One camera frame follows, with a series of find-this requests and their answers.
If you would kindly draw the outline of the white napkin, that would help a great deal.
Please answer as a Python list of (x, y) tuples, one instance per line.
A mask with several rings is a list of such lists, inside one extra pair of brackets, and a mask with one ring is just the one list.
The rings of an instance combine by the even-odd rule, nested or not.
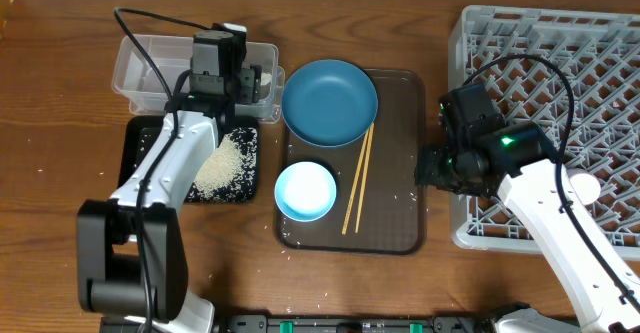
[(272, 82), (272, 75), (270, 73), (262, 73), (260, 78), (260, 85), (262, 87), (269, 86)]

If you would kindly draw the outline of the pile of white rice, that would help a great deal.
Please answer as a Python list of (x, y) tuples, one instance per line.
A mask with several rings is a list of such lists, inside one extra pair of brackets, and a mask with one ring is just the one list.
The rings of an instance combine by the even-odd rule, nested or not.
[(239, 129), (224, 137), (194, 179), (191, 202), (244, 202), (253, 193), (256, 143), (252, 129)]

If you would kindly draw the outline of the dark blue plate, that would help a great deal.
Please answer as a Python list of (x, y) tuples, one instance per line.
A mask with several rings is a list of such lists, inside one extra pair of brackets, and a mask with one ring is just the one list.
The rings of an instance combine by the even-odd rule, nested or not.
[(378, 106), (376, 88), (365, 71), (335, 59), (296, 70), (282, 95), (282, 115), (291, 133), (318, 147), (340, 147), (362, 137)]

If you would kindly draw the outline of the white paper cup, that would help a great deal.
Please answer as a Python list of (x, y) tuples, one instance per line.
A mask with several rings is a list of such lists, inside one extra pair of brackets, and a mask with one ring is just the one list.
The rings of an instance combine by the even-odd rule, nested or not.
[(583, 205), (592, 204), (600, 197), (601, 185), (595, 175), (578, 168), (569, 169), (567, 174)]

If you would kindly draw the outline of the light blue rice bowl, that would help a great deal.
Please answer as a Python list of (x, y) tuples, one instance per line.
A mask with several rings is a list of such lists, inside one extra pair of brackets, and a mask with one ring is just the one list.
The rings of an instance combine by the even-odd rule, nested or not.
[(311, 161), (294, 163), (278, 176), (274, 187), (277, 208), (288, 219), (308, 223), (323, 218), (333, 207), (337, 184), (331, 172)]

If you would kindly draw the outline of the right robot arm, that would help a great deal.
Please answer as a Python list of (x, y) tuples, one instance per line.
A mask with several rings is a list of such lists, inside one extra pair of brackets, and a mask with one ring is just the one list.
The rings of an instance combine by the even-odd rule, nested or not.
[(638, 331), (639, 278), (581, 203), (542, 129), (508, 124), (480, 83), (439, 104), (446, 143), (421, 149), (416, 185), (500, 201), (538, 245), (582, 331)]

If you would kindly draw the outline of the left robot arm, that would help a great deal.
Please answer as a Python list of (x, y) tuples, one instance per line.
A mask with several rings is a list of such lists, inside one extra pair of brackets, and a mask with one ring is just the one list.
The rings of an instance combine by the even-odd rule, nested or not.
[(214, 306), (188, 288), (178, 215), (205, 161), (234, 127), (235, 105), (257, 93), (243, 66), (247, 30), (215, 24), (193, 37), (190, 67), (168, 92), (163, 126), (135, 172), (76, 218), (78, 298), (141, 332), (210, 332)]

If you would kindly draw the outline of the grey dishwasher rack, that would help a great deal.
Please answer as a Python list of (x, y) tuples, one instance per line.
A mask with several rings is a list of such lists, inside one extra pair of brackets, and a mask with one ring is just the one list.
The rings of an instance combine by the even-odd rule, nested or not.
[(448, 39), (448, 87), (479, 75), (511, 124), (532, 121), (558, 143), (569, 114), (560, 78), (574, 93), (565, 165), (594, 175), (599, 198), (587, 209), (616, 252), (639, 258), (639, 18), (636, 15), (471, 5)]

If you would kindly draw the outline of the brown serving tray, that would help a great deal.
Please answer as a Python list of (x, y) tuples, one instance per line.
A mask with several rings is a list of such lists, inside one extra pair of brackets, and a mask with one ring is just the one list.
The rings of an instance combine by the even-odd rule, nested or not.
[(379, 100), (364, 198), (355, 198), (348, 231), (342, 232), (362, 141), (339, 148), (309, 145), (284, 133), (283, 165), (313, 161), (335, 177), (332, 209), (313, 222), (296, 222), (275, 211), (275, 237), (287, 248), (409, 255), (425, 238), (424, 190), (414, 171), (425, 138), (424, 85), (411, 71), (368, 69)]

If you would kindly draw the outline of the black rectangular bin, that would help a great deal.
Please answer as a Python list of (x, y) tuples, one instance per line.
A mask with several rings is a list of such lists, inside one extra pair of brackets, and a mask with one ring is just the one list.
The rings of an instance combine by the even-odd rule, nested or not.
[[(155, 143), (160, 116), (138, 116), (126, 127), (118, 184), (123, 185)], [(206, 160), (185, 197), (187, 203), (244, 203), (253, 199), (258, 183), (259, 123), (240, 116)]]

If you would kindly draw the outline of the clear plastic bin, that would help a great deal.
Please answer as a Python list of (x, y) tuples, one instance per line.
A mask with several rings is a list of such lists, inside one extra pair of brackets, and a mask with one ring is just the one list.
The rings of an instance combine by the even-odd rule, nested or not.
[[(192, 42), (190, 37), (139, 35), (139, 43), (159, 68), (169, 87), (173, 87), (180, 73), (190, 66)], [(281, 118), (281, 96), (285, 71), (278, 65), (278, 48), (269, 43), (249, 42), (244, 67), (259, 65), (262, 73), (270, 73), (272, 82), (260, 88), (260, 101), (237, 105), (236, 113), (254, 116), (261, 123), (276, 123)], [(129, 111), (136, 115), (164, 114), (166, 93), (153, 69), (127, 37), (121, 41), (112, 89), (129, 100)]]

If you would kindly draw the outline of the right wooden chopstick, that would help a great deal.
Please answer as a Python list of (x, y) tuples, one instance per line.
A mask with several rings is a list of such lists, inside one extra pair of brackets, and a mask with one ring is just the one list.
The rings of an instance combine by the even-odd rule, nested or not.
[(360, 186), (360, 194), (359, 194), (357, 216), (356, 216), (356, 226), (355, 226), (356, 233), (359, 232), (361, 216), (363, 211), (374, 129), (375, 129), (375, 124), (372, 123), (366, 133), (366, 138), (364, 141), (364, 153), (362, 154), (362, 162), (360, 163), (362, 174), (361, 174), (361, 186)]

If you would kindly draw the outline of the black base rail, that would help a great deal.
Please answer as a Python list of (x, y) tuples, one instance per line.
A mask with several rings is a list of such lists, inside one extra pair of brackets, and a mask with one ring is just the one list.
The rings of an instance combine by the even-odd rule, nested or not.
[(483, 323), (468, 317), (426, 319), (313, 318), (235, 315), (220, 324), (224, 333), (478, 333), (492, 332)]

